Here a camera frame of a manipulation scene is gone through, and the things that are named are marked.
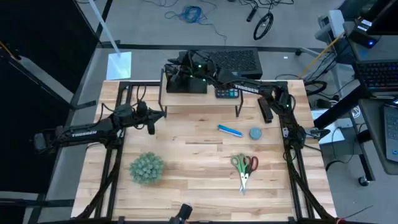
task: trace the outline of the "white label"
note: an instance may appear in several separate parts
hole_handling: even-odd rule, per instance
[[[364,30],[364,31],[368,31],[368,29],[365,29],[365,28],[363,28],[361,26],[358,26],[358,28],[361,29],[361,30]]]
[[[72,134],[72,137],[80,137],[80,136],[86,136],[86,135],[91,135],[91,134],[96,134],[97,131],[87,131],[85,133],[76,133]]]
[[[367,20],[362,20],[362,23],[363,24],[365,24],[365,25],[368,25],[368,26],[372,26],[372,22],[369,22],[369,21],[367,21]]]
[[[252,93],[259,93],[259,90],[254,89],[254,88],[249,88],[249,87],[246,87],[246,86],[240,86],[240,85],[237,85],[237,84],[234,84],[234,86],[235,86],[235,88],[240,89],[240,90],[250,91]]]

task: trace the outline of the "wooden tabletop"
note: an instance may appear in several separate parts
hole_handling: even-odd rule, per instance
[[[167,79],[163,74],[162,105],[163,106],[236,106],[240,105],[241,98],[222,99],[217,98],[214,86],[207,86],[207,94],[193,93],[167,93]]]
[[[105,81],[98,105],[114,108],[119,82]],[[312,127],[308,99],[302,81],[289,81],[289,92],[297,105],[295,117],[303,127]],[[144,100],[155,110],[159,87],[148,87]],[[282,136],[277,115],[265,124],[260,112],[258,95],[245,93],[240,116],[228,107],[171,107],[167,119],[155,123],[156,134],[148,135],[146,128],[127,128],[124,141],[118,191],[113,220],[168,220],[175,216],[182,203],[193,207],[191,220],[212,221],[286,221],[295,216],[289,175],[282,154]],[[100,106],[96,119],[100,115]],[[222,124],[244,133],[243,138],[217,130]],[[262,129],[262,138],[252,140],[252,127]],[[319,148],[316,140],[306,141]],[[154,152],[165,162],[162,180],[155,185],[139,185],[129,175],[129,165],[143,152]],[[232,155],[245,153],[259,158],[258,170],[246,184],[246,195],[239,193],[240,179],[231,165]],[[303,160],[310,190],[331,214],[336,215],[321,153],[304,148]],[[72,211],[78,215],[89,204],[100,186],[105,149],[93,146],[87,150],[80,183]],[[303,214],[305,203],[300,192]],[[108,204],[105,196],[103,216]]]

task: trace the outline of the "blue tape roll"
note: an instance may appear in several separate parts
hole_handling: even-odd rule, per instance
[[[261,138],[262,132],[259,128],[252,128],[250,129],[250,138],[254,140],[258,140]]]

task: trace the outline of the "black keyboard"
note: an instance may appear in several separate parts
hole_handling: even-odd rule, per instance
[[[355,63],[354,70],[369,91],[398,91],[398,61]]]
[[[395,105],[384,105],[383,113],[386,157],[398,162],[398,109]]]
[[[206,50],[206,53],[220,68],[251,79],[260,79],[262,76],[259,54],[255,48]]]

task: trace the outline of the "calculator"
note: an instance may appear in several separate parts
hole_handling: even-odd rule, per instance
[[[216,97],[217,98],[238,98],[239,97],[239,90],[237,89],[229,89],[229,90],[218,90],[215,89]]]

